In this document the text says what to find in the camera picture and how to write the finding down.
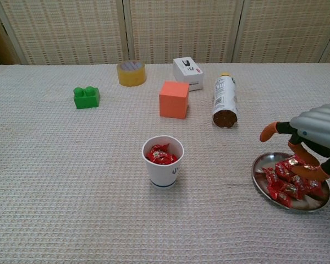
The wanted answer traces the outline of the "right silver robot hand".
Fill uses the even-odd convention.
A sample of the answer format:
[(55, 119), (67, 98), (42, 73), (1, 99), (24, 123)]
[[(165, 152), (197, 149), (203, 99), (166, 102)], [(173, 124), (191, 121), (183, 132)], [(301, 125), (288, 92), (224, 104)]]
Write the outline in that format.
[(260, 141), (269, 140), (275, 133), (289, 134), (290, 149), (306, 164), (315, 167), (293, 166), (294, 174), (319, 182), (330, 178), (330, 104), (301, 113), (289, 122), (269, 124), (261, 132)]

